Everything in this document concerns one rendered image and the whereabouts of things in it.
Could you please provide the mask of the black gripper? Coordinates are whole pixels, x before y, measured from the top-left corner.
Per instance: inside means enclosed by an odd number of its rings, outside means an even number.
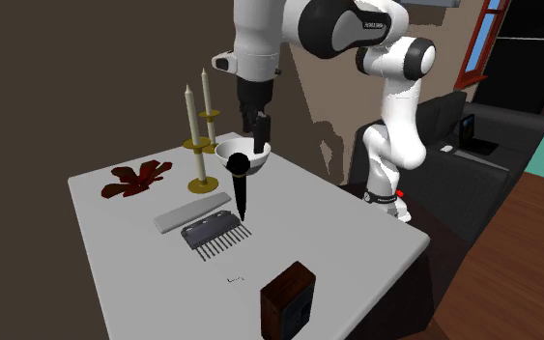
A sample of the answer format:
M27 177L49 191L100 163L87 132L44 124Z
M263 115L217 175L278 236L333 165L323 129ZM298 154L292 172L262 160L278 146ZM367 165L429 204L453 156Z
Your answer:
M243 132L249 133L253 129L255 154L263 153L265 144L270 141L271 117L263 112L265 106L272 100L272 93L272 79L257 82L237 77L237 96L243 119Z

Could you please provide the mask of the white bowl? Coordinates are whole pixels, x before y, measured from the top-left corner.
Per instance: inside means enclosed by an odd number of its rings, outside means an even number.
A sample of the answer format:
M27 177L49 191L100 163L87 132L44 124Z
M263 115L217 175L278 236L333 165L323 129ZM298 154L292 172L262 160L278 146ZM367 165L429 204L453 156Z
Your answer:
M226 167L229 156L234 153L242 153L246 155L250 162L250 168L246 172L247 176L257 173L265 164L270 155L272 147L269 143L265 143L263 152L260 154L254 153L254 139L252 137L236 137L220 142L215 147L215 154L219 162Z

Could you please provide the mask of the short candle in gold holder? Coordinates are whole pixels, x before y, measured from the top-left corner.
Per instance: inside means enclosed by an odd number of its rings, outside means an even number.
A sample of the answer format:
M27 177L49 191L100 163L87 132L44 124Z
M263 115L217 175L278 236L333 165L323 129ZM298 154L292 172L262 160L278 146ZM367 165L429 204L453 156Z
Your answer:
M218 143L216 142L215 133L215 117L218 116L220 112L218 110L212 109L209 77L205 69L202 69L201 72L201 82L205 110L201 112L199 116L203 117L207 122L207 130L210 140L210 144L203 149L203 152L207 154L213 154L215 152L216 146L218 145Z

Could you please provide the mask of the black microphone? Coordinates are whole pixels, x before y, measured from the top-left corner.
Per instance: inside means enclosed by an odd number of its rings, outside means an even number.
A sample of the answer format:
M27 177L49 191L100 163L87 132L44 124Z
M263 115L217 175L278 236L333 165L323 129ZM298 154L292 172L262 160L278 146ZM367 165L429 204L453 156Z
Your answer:
M250 161L247 155L243 153L233 153L228 158L226 169L232 174L237 209L241 221L244 221L246 211L246 176L250 169Z

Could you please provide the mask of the tall candle in gold holder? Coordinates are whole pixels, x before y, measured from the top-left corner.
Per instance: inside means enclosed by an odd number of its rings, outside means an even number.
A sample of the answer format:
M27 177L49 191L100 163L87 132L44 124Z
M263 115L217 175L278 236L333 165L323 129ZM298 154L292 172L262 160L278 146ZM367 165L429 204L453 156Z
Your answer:
M197 177L191 180L187 188L192 193L208 193L218 187L218 180L206 174L203 149L210 144L210 140L200 136L196 118L193 93L188 85L185 90L186 112L190 129L190 137L183 142L183 147L193 151Z

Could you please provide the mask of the grey flat bar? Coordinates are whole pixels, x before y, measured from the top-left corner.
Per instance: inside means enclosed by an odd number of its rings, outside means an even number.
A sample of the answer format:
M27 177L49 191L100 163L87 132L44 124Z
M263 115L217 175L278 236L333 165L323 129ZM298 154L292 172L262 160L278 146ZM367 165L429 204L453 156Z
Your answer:
M154 218L154 224L162 234L165 234L180 226L186 225L190 221L193 221L230 201L231 197L229 194L220 192L161 214Z

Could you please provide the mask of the grey comb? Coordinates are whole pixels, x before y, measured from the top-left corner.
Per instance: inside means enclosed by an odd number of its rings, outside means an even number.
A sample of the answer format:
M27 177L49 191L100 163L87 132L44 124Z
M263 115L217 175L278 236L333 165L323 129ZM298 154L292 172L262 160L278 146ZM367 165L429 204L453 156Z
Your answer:
M229 211L215 212L187 225L181 231L186 244L203 262L212 260L251 235L241 219Z

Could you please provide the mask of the dark red leaf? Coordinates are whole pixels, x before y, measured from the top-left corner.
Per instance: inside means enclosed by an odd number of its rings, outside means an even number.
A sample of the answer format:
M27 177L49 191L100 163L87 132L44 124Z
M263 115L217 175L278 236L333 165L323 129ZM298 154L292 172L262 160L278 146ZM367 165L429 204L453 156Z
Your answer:
M119 182L105 185L101 190L101 196L106 199L119 194L129 197L146 191L153 182L162 180L161 174L170 170L172 166L173 163L169 161L150 160L140 165L138 173L128 166L115 167L111 174L117 177Z

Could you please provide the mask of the brown wooden speaker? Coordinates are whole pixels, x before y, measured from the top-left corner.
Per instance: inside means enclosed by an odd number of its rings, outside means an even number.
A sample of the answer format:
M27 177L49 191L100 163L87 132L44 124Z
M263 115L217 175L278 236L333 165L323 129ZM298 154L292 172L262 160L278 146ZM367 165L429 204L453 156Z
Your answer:
M309 322L316 275L296 261L260 290L264 340L292 340Z

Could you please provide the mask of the black sofa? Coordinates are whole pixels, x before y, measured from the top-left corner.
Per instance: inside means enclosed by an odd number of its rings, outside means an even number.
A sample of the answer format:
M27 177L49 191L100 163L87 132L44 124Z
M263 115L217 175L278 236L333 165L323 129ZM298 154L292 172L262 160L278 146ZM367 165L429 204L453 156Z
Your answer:
M421 103L418 135L426 158L400 170L397 188L473 244L518 183L544 136L544 116L471 103L455 91ZM459 145L459 126L473 118L474 138L495 143L488 155Z

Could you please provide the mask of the red framed window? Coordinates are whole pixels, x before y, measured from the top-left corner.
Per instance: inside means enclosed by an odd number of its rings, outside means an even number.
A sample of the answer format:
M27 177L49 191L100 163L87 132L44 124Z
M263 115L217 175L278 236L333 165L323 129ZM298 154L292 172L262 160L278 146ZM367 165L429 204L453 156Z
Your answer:
M455 90L466 89L487 78L483 71L510 2L511 0L483 0L462 67L454 84Z

